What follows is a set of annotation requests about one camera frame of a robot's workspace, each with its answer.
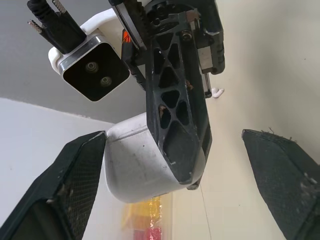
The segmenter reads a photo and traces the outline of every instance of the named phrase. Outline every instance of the orange label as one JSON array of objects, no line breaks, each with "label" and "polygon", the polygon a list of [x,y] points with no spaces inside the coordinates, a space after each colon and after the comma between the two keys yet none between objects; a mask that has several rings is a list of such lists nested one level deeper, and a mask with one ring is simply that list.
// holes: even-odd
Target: orange label
[{"label": "orange label", "polygon": [[124,31],[123,33],[123,39],[122,39],[122,43],[131,43],[131,38],[129,36],[129,33],[127,31]]}]

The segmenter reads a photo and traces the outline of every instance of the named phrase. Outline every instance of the gray wall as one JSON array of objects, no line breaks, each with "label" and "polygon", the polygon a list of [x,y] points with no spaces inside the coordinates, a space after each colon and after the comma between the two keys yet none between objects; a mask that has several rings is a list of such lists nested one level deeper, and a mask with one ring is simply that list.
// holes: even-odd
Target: gray wall
[{"label": "gray wall", "polygon": [[[110,5],[108,0],[61,0],[81,25]],[[145,93],[133,78],[99,102],[90,102],[51,68],[52,47],[28,24],[27,0],[0,3],[0,97],[110,123],[146,111]]]}]

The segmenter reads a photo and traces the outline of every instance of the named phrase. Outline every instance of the black cable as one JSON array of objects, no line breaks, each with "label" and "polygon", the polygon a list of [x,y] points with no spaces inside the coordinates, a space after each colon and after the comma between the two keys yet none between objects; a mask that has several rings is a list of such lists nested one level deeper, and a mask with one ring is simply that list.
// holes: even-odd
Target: black cable
[{"label": "black cable", "polygon": [[42,26],[34,21],[29,24],[62,54],[67,54],[83,43],[87,36],[59,0],[52,2],[59,12],[55,12],[46,0],[29,0],[27,7]]}]

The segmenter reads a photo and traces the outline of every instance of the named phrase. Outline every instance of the thin wire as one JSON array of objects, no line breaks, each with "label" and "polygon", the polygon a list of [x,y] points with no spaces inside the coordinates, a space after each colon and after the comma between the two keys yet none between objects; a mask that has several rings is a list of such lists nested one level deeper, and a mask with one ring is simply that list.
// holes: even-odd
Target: thin wire
[{"label": "thin wire", "polygon": [[207,213],[207,208],[206,208],[206,203],[205,203],[205,198],[204,198],[204,192],[202,191],[201,184],[199,185],[199,187],[200,187],[200,190],[201,190],[202,201],[203,201],[203,205],[204,205],[204,211],[205,211],[206,223],[208,224],[208,228],[209,228],[210,240],[212,240],[212,237],[211,237],[211,230],[210,230],[210,225],[209,225],[209,219],[208,219],[208,213]]}]

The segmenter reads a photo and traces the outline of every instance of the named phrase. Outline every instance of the yellow object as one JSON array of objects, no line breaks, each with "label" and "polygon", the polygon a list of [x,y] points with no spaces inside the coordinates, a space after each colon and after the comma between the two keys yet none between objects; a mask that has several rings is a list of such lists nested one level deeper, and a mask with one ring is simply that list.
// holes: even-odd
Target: yellow object
[{"label": "yellow object", "polygon": [[161,217],[161,197],[127,204],[122,215],[122,229],[146,230],[153,228]]}]

